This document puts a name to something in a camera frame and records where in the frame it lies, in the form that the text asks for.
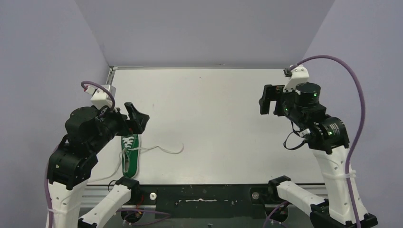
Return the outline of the green canvas sneaker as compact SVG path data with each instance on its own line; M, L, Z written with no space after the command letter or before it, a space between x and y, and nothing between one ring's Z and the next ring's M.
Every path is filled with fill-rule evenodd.
M122 174L134 178L138 172L141 140L139 135L130 134L121 137Z

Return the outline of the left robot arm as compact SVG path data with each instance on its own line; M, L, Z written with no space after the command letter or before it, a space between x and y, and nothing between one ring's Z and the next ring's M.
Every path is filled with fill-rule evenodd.
M48 228L101 228L124 204L142 200L139 181L121 177L90 212L79 215L97 154L116 136L145 131L149 115L139 112L131 102L126 102L125 108L127 114L107 106L85 106L70 114L65 123L67 133L48 160Z

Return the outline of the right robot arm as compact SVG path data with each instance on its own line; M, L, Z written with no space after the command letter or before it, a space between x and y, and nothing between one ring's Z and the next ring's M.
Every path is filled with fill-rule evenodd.
M321 88L314 83L301 83L287 91L284 85L266 85L259 100L260 113L268 114L275 102L274 114L297 126L316 158L327 190L327 197L312 194L287 176L269 181L268 199L295 205L307 214L316 228L371 228L377 217L362 204L355 184L355 172L347 164L349 138L344 123L326 113L320 104Z

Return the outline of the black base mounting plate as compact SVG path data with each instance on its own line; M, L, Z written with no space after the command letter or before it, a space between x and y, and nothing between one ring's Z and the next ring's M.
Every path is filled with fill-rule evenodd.
M140 185L141 196L125 208L156 209L173 219L263 219L281 200L268 184Z

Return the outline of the aluminium front rail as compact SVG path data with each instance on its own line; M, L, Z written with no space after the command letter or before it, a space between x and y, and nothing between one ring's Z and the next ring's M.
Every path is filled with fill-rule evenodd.
M328 198L327 190L323 183L313 184L299 183L298 186L303 189L318 195L320 197ZM81 200L81 208L92 208L96 206L107 194L109 193L106 185L90 185L84 190L84 194Z

